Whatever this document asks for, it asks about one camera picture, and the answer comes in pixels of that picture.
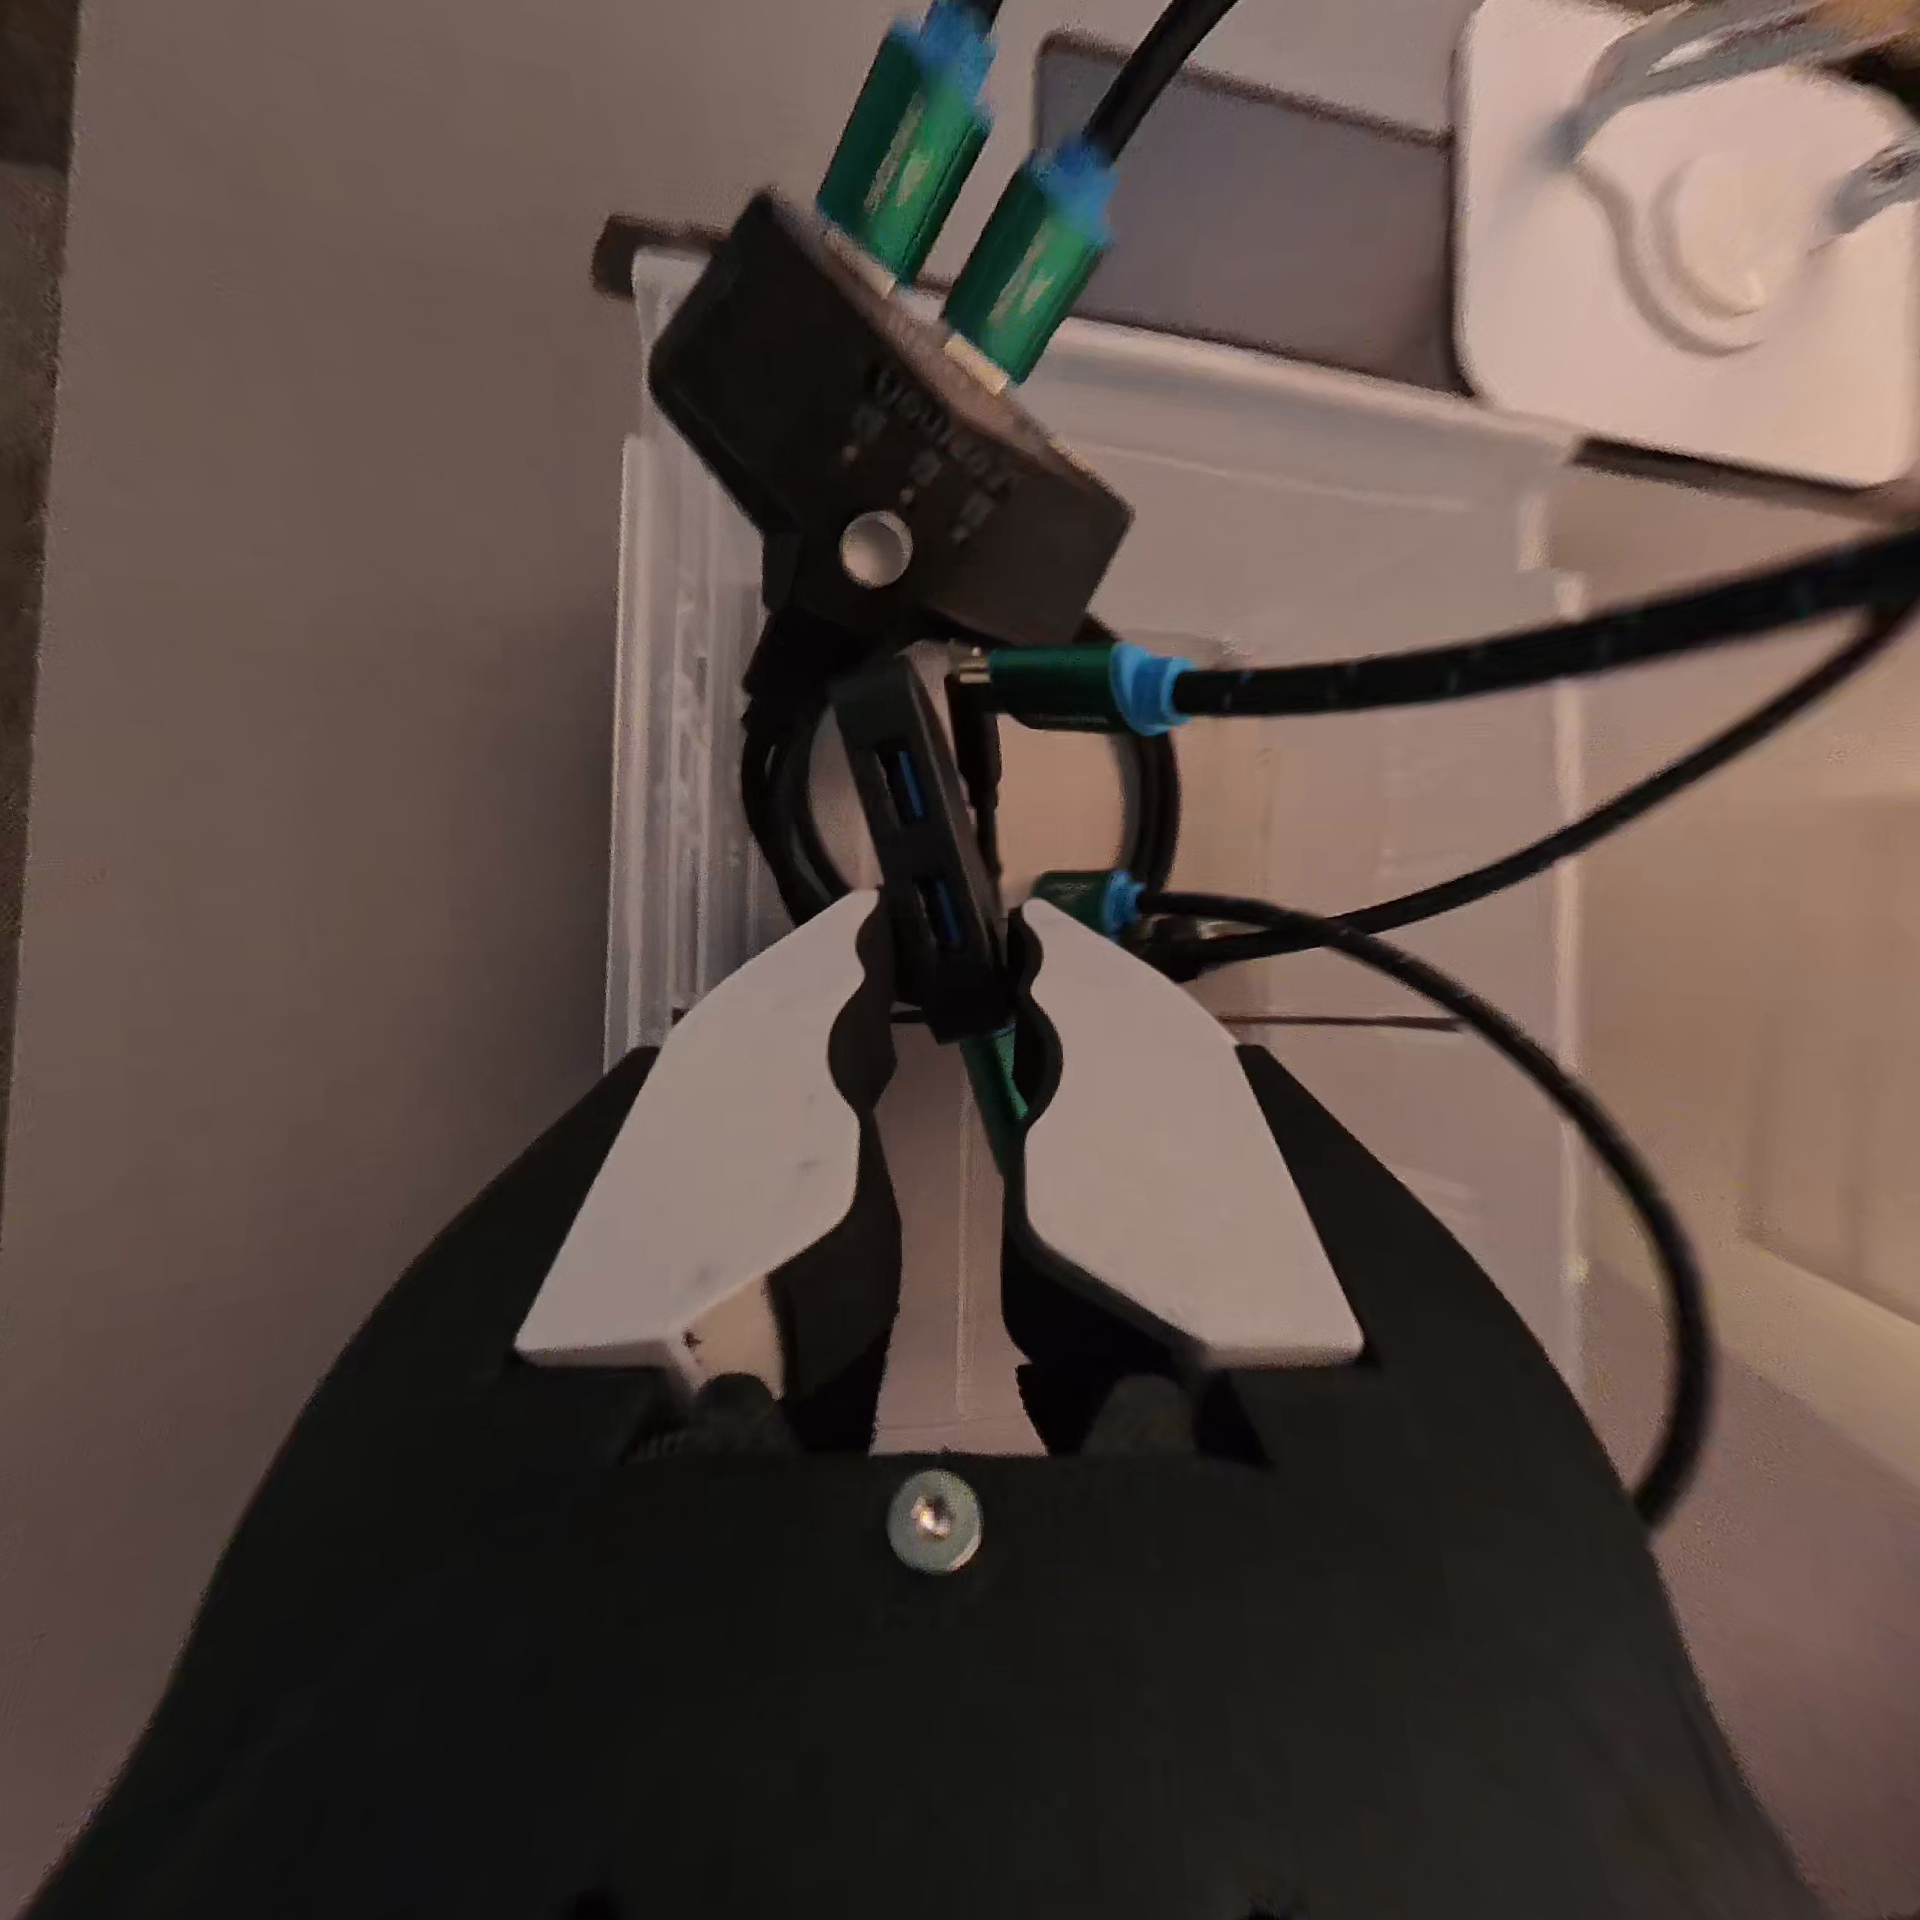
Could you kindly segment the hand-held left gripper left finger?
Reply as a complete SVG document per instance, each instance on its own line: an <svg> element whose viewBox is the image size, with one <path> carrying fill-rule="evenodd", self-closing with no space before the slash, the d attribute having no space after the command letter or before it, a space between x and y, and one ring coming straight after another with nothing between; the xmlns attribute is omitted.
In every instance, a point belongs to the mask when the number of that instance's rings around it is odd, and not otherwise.
<svg viewBox="0 0 1920 1920"><path fill-rule="evenodd" d="M680 1020L517 1331L550 1371L758 1381L809 1453L873 1453L903 1222L877 1108L892 929L853 891Z"/></svg>

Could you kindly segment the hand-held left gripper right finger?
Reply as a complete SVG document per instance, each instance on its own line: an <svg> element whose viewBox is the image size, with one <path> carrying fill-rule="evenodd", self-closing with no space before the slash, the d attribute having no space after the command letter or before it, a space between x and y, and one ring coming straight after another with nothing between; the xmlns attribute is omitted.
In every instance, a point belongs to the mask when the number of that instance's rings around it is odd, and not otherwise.
<svg viewBox="0 0 1920 1920"><path fill-rule="evenodd" d="M1193 1424L1239 1374L1331 1374L1364 1335L1239 1049L1066 909L1013 915L999 1312L1025 1418L1080 1453L1116 1403Z"/></svg>

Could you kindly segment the black USB hub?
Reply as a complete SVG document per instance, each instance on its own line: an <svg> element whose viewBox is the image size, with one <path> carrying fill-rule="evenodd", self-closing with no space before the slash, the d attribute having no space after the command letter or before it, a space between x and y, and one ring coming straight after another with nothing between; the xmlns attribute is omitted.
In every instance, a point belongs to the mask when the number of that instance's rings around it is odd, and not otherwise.
<svg viewBox="0 0 1920 1920"><path fill-rule="evenodd" d="M830 714L877 857L897 996L942 1043L994 1035L1010 1013L997 881L920 674L903 655L877 659L833 687Z"/></svg>

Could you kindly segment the clear acrylic stand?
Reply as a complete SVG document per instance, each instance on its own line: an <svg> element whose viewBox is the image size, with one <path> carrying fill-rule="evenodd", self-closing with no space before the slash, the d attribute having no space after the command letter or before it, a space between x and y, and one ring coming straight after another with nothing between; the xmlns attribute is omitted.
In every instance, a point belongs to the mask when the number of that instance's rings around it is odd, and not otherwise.
<svg viewBox="0 0 1920 1920"><path fill-rule="evenodd" d="M762 544L660 419L646 361L699 265L641 251L620 456L607 1064L660 1043L786 933L739 812ZM1423 651L1553 622L1555 430L1274 357L1072 321L1028 404L1138 511L1096 600L1199 665ZM1347 915L1533 843L1575 810L1573 694L1267 726L1192 724L1178 886ZM1337 953L1193 996L1265 1043L1482 1263L1577 1381L1577 1140L1474 1037Z"/></svg>

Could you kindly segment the white plastic device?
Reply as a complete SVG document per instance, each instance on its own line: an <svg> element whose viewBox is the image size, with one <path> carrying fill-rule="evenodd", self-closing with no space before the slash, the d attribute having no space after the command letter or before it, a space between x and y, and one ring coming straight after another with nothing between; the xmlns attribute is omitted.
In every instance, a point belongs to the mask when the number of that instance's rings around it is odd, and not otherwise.
<svg viewBox="0 0 1920 1920"><path fill-rule="evenodd" d="M1915 5L1485 2L1456 53L1456 353L1607 445L1841 490L1915 470Z"/></svg>

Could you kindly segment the black HDMI switch box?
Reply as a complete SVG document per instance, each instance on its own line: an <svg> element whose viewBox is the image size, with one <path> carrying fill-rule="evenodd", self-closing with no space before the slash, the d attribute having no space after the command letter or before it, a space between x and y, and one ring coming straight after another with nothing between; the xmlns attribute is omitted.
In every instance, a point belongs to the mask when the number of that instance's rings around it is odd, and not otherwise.
<svg viewBox="0 0 1920 1920"><path fill-rule="evenodd" d="M764 598L869 646L1065 648L1132 508L786 198L741 212L650 397L762 534Z"/></svg>

